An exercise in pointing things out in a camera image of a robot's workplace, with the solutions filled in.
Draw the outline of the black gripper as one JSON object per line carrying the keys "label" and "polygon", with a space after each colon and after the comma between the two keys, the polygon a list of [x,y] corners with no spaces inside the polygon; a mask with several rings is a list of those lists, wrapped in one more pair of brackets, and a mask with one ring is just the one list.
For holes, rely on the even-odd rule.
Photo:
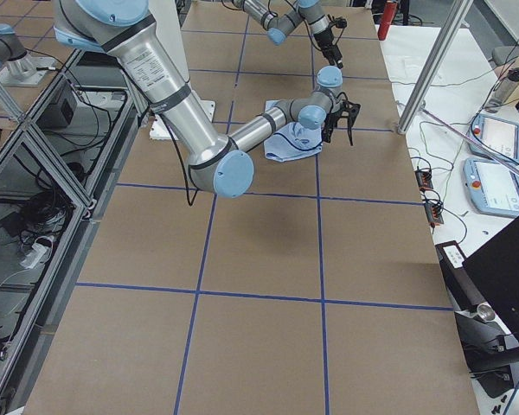
{"label": "black gripper", "polygon": [[338,126],[341,115],[338,112],[329,113],[321,130],[321,139],[324,143],[330,143],[333,131]]}
{"label": "black gripper", "polygon": [[314,35],[317,46],[321,50],[324,58],[330,65],[336,65],[339,69],[344,68],[343,56],[336,44],[334,35],[331,29],[326,29]]}

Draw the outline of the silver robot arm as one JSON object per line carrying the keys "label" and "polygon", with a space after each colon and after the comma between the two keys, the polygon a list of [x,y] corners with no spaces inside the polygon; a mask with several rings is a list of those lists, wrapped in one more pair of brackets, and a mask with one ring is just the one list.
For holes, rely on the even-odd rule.
{"label": "silver robot arm", "polygon": [[298,122],[320,130],[327,142],[346,106],[342,96],[343,57],[332,29],[343,28],[341,17],[324,12],[318,1],[297,1],[278,16],[260,1],[236,1],[280,44],[302,22],[310,28],[328,60],[317,85],[305,99],[283,99],[232,134],[220,134],[157,38],[157,21],[146,1],[56,1],[54,31],[58,42],[114,57],[128,78],[186,147],[187,177],[200,190],[226,198],[247,192],[254,176],[248,151],[279,129]]}
{"label": "silver robot arm", "polygon": [[304,24],[309,32],[312,46],[320,51],[330,65],[343,68],[343,55],[335,37],[333,28],[340,29],[341,34],[347,28],[347,20],[330,16],[324,12],[320,1],[295,1],[290,9],[277,14],[262,1],[232,1],[235,10],[242,10],[257,22],[267,33],[275,45],[282,44],[300,24]]}

